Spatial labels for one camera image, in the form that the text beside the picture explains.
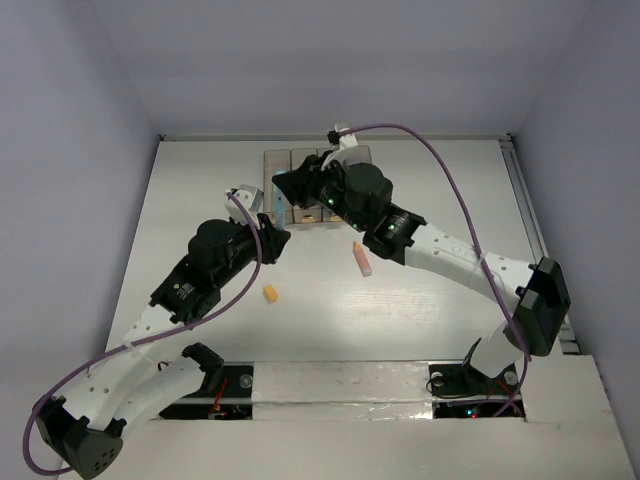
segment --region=black bracket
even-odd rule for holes
[[[258,222],[262,263],[276,263],[291,232],[278,230],[262,213]],[[160,305],[171,312],[173,323],[185,325],[200,320],[220,303],[220,289],[258,257],[248,225],[219,219],[198,227],[188,252],[151,294],[149,302],[152,307]]]
[[[252,364],[225,365],[222,381],[215,390],[200,389],[185,397],[198,402],[176,402],[159,415],[167,420],[249,420],[253,413],[252,387]]]
[[[478,339],[469,349],[462,363],[429,363],[427,390],[443,400],[489,396],[506,393],[503,386],[515,388],[517,380],[514,365],[509,365],[496,378],[489,378],[471,366],[471,357],[480,343]]]
[[[513,319],[527,341],[529,353],[546,357],[558,337],[571,299],[558,262],[542,257],[537,265],[532,264],[530,268],[533,273],[529,283],[525,288],[516,290],[520,301]],[[513,345],[518,346],[510,329],[505,334]]]
[[[88,428],[89,419],[76,420],[62,406],[64,397],[49,399],[36,418],[44,442],[84,480],[91,480],[109,467],[122,450],[124,420],[111,420],[104,431]]]
[[[222,380],[224,368],[222,357],[202,343],[189,345],[183,350],[182,356],[193,359],[204,372],[202,386],[198,392],[206,395],[216,391]]]
[[[327,139],[331,145],[339,145],[340,144],[340,134],[335,130],[331,130],[327,133]]]

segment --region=white enclosure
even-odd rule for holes
[[[640,234],[640,144],[635,132],[640,124],[639,32],[640,4],[635,0],[0,0],[2,477],[39,478],[20,455],[20,436],[31,406],[53,381],[107,343],[118,342],[119,329],[146,303],[150,290],[184,251],[193,229],[224,213],[222,202],[215,200],[221,189],[243,182],[262,185],[259,158],[253,163],[256,154],[279,148],[275,145],[324,146],[319,139],[336,122],[380,121],[439,135],[436,147],[452,163],[485,248],[527,259],[527,234],[539,227],[550,256],[567,277],[571,323],[582,353],[569,358],[556,350],[554,358],[575,362],[571,368],[584,375],[550,368],[546,375],[532,378],[525,400],[542,405],[538,402],[548,388],[544,378],[556,387],[567,386],[562,377],[566,375],[575,380],[574,390],[580,390],[578,384],[588,385],[580,391],[593,402],[581,404],[583,410],[578,411],[585,418],[592,408],[609,412],[608,398],[638,472],[640,262],[633,252]],[[530,204],[526,196],[511,190],[518,160],[510,157],[505,164],[497,141],[507,133],[518,152]],[[190,141],[169,141],[176,139]],[[400,155],[394,142],[402,145]],[[396,183],[394,201],[466,238],[453,196],[418,144],[370,144],[374,163]],[[181,173],[186,166],[202,170],[192,178]],[[415,197],[414,205],[415,189],[421,196],[420,201]],[[149,210],[149,205],[163,205],[160,197],[166,192],[181,195],[165,205],[175,229],[167,227],[169,219],[160,207]],[[182,213],[171,205],[179,205]],[[522,223],[520,216],[526,217],[531,205],[537,223]],[[163,242],[154,250],[149,237],[156,227]],[[298,243],[291,245],[291,259],[301,258],[313,243],[305,236],[308,232],[301,233]],[[334,248],[343,239],[355,238],[354,232],[339,228],[321,235]],[[424,272],[399,271],[377,259],[372,261],[374,272],[384,272],[393,282],[374,273],[368,284],[374,288],[358,296],[354,292],[361,279],[345,270],[346,254],[339,258],[343,261],[336,267],[335,280],[329,258],[310,260],[323,274],[318,284],[329,296],[329,305],[343,301],[340,308],[330,308],[321,299],[314,305],[316,313],[332,316],[336,328],[319,328],[320,314],[308,330],[296,328],[291,318],[279,318],[280,307],[273,305],[266,316],[274,329],[253,330],[255,323],[246,318],[264,313],[266,306],[260,298],[249,298],[237,312],[220,319],[223,334],[217,336],[212,329],[208,342],[223,356],[244,360],[459,358],[470,339],[493,320],[491,302],[462,288],[448,289],[444,280],[427,278]],[[263,272],[283,289],[283,299],[289,288],[296,288],[286,285],[294,285],[290,278],[297,266],[286,262],[283,257],[281,269]],[[237,282],[246,278],[245,273]],[[401,295],[394,282],[408,295]],[[230,285],[223,298],[238,285]],[[341,294],[343,290],[351,297]],[[302,297],[309,301],[304,292]],[[376,301],[384,318],[370,314]],[[418,301],[427,307],[417,307]],[[403,308],[398,311],[392,305]],[[418,317],[423,314],[440,323],[421,323]],[[463,322],[470,315],[475,323]],[[250,331],[243,341],[237,341],[242,334],[242,329],[234,330],[237,323],[245,333]],[[288,340],[279,339],[276,331],[287,334]],[[296,339],[312,341],[305,344],[309,348],[297,351]],[[434,356],[421,356],[423,346]],[[589,355],[594,356],[607,397]],[[560,397],[560,404],[569,402],[570,396]],[[478,430],[467,433],[438,422],[432,422],[438,426],[429,435],[451,435],[457,445],[481,442],[483,432],[495,429],[503,442],[499,448],[531,449],[532,456],[522,463],[513,458],[502,462],[500,457],[483,463],[484,457],[478,456],[469,464],[474,471],[487,473],[501,465],[502,473],[511,476],[524,470],[522,478],[557,471],[564,471],[565,478],[630,475],[612,420],[564,430],[566,439],[550,434],[546,426],[531,436],[522,425],[508,422],[488,420],[491,426],[473,427]],[[143,463],[133,467],[136,453],[131,450],[119,459],[123,465],[113,474],[173,478],[182,472],[195,477],[196,471],[172,471],[176,464],[167,452],[185,448],[185,461],[197,456],[201,450],[189,450],[184,439],[219,441],[217,434],[208,432],[210,423],[202,429],[180,425],[171,432],[168,425],[141,429],[139,438],[147,444],[139,445],[137,454],[159,452],[152,443],[160,434],[175,437],[153,468],[145,469]],[[421,435],[420,425],[401,423],[394,422],[391,429],[398,430],[387,433],[375,422],[359,424],[353,431],[340,422],[327,423],[318,428],[318,438],[306,438],[299,445],[290,440],[300,438],[297,429],[317,426],[293,422],[276,430],[263,425],[234,430],[231,424],[223,435],[231,446],[252,435],[253,443],[247,445],[255,450],[275,435],[293,456],[317,452],[330,438],[352,435],[348,448],[337,446],[325,450],[324,456],[306,457],[289,465],[290,471],[300,477],[307,471],[302,466],[312,468],[316,461],[348,463],[366,452],[377,461],[316,473],[389,478],[398,470],[384,462],[383,446],[391,441],[385,435],[395,436],[404,428],[409,438]],[[32,436],[38,463],[59,466],[38,437]],[[597,440],[591,447],[585,442],[583,448],[569,440],[578,437]],[[234,478],[251,478],[256,471],[282,472],[285,465],[265,460],[277,457],[273,449],[278,445],[265,445],[264,457],[238,468]],[[434,456],[443,458],[446,450],[444,442],[440,450],[431,447]],[[465,475],[432,466],[422,469],[416,455],[411,448],[405,452],[400,477]],[[556,470],[553,462],[549,469],[546,463],[540,467],[538,462],[549,456],[555,458]],[[285,462],[289,457],[277,458]],[[602,460],[605,467],[607,461],[617,462],[619,470],[587,471],[580,464],[584,458]]]

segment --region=white table surface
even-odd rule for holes
[[[439,166],[417,142],[371,141],[373,161],[394,182],[396,204],[469,239]],[[149,295],[186,253],[200,223],[226,218],[224,190],[263,185],[263,152],[324,142],[160,144],[109,338],[139,316]],[[436,141],[469,205],[485,249],[532,259],[497,141]],[[495,303],[429,272],[373,254],[363,278],[352,254],[358,234],[344,224],[294,226],[277,265],[231,311],[198,331],[226,361],[458,359],[502,321]],[[222,291],[231,299],[251,266]],[[280,299],[267,305],[262,287]]]
[[[449,186],[420,145],[368,143],[374,163],[394,182],[397,204],[468,239]],[[531,259],[498,143],[434,145],[459,182],[484,248]],[[197,226],[209,218],[226,217],[224,190],[240,183],[262,185],[264,150],[309,146],[324,144],[161,143],[110,347],[119,343],[149,294],[184,255]],[[428,272],[369,255],[374,274],[362,278],[351,254],[351,242],[358,236],[348,227],[312,225],[292,232],[281,260],[263,270],[258,286],[198,332],[198,340],[225,360],[459,359],[501,321],[493,302]],[[225,287],[223,302],[248,277],[249,269]],[[267,305],[262,297],[259,287],[267,283],[280,294],[275,305]],[[297,371],[292,364],[283,368]],[[316,378],[326,377],[321,373]],[[318,385],[315,391],[324,392]],[[286,399],[286,392],[280,393]],[[590,357],[563,356],[556,348],[549,357],[536,358],[523,396],[527,422],[313,421],[313,416],[292,421],[296,412],[285,412],[286,420],[271,416],[237,422],[151,421],[127,441],[100,478],[633,479]]]

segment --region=gray wall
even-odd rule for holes
[[[163,133],[504,133],[591,0],[91,0]]]
[[[106,341],[157,145],[120,67],[86,1],[0,0],[3,479],[41,478],[30,408]]]
[[[597,0],[518,131],[572,323],[640,472],[640,2]]]

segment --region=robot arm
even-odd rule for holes
[[[337,143],[335,132],[330,133],[330,140],[332,134]],[[273,183],[292,205],[310,208],[320,204],[364,232],[363,244],[379,257],[429,270],[495,300],[475,249],[393,204],[393,184],[380,169],[350,158],[349,151],[357,145],[350,137],[353,135],[339,138],[336,152],[311,155],[298,169],[274,176]],[[570,306],[559,265],[546,257],[537,265],[492,253],[483,258],[529,352],[548,355]],[[479,339],[461,371],[444,381],[462,384],[459,390],[469,396],[482,394],[473,384],[497,377],[522,356],[515,334],[505,322]]]
[[[353,135],[335,140],[340,144],[337,151],[309,156],[298,169],[273,177],[289,202],[303,208],[319,203],[363,232],[364,245],[379,257],[429,270],[494,300],[474,248],[393,204],[392,183],[377,167],[350,155],[357,145]],[[218,387],[224,365],[218,355],[194,343],[190,331],[164,334],[202,319],[220,302],[221,288],[258,260],[246,212],[236,201],[258,228],[262,263],[275,263],[291,235],[258,213],[262,202],[258,189],[241,185],[229,193],[235,197],[226,205],[230,220],[200,225],[188,254],[153,292],[149,306],[126,334],[122,353],[96,365],[38,412],[36,422],[45,443],[82,478],[102,473],[137,424],[199,388],[211,392]],[[548,355],[570,305],[558,264],[542,258],[529,265],[492,253],[483,258],[529,352]],[[153,335],[163,338],[134,346]],[[522,356],[504,322],[471,347],[459,368],[447,366],[447,376],[433,386],[468,396],[485,394],[483,382]],[[157,372],[160,362],[171,363]],[[188,371],[203,375],[185,375]]]
[[[243,205],[257,228],[262,263],[275,263],[291,234],[277,230],[266,215],[258,213],[262,192],[257,188],[241,185],[228,193]],[[245,214],[232,200],[226,208],[229,221],[200,225],[187,255],[153,292],[149,306],[125,335],[122,353],[97,364],[39,411],[36,423],[45,443],[82,478],[101,474],[137,424],[185,395],[218,388],[224,361],[208,347],[194,343],[191,331],[134,345],[202,319],[220,302],[222,287],[258,260]],[[169,365],[158,371],[160,362]],[[197,371],[201,375],[187,374]]]

